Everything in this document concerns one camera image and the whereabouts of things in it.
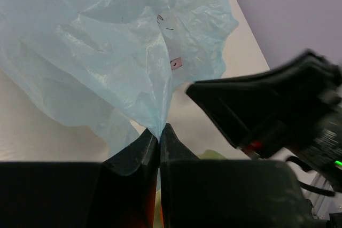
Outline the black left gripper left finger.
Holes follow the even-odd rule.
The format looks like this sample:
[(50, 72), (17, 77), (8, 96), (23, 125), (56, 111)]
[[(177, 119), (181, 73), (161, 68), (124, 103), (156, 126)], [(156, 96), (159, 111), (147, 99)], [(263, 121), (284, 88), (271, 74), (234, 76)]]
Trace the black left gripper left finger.
[(1, 227), (152, 227), (158, 141), (104, 162), (1, 162)]

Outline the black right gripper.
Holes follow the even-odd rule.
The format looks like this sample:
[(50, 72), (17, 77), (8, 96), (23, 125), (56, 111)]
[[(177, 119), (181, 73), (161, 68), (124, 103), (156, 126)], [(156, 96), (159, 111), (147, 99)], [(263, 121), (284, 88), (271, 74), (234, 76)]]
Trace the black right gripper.
[(234, 148), (269, 158), (286, 147), (341, 185), (339, 89), (339, 66), (307, 50), (267, 72), (195, 82), (186, 94)]

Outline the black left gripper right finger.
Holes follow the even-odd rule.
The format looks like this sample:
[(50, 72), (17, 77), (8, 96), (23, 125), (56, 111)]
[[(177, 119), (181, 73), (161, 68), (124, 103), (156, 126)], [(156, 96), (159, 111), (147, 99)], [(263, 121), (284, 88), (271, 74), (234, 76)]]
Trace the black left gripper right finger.
[(284, 162), (201, 160), (167, 124), (160, 138), (165, 227), (312, 227), (294, 172)]

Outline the light blue plastic bag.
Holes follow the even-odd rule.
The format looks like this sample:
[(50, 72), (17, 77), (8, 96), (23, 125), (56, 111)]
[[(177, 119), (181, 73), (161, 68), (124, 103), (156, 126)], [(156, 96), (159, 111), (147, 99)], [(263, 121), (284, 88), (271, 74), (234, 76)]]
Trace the light blue plastic bag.
[[(182, 67), (171, 70), (157, 16), (176, 19)], [(174, 89), (220, 78), (238, 26), (228, 0), (1, 0), (1, 69), (47, 116), (89, 126), (116, 154), (160, 137)]]

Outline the orange fake orange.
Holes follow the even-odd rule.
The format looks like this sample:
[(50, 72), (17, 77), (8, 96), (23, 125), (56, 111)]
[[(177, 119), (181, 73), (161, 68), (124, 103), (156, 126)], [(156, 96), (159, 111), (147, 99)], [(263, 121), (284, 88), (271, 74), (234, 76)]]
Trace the orange fake orange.
[(164, 220), (163, 220), (163, 216), (162, 216), (161, 182), (160, 182), (160, 180), (157, 180), (157, 186), (156, 186), (153, 228), (164, 228)]

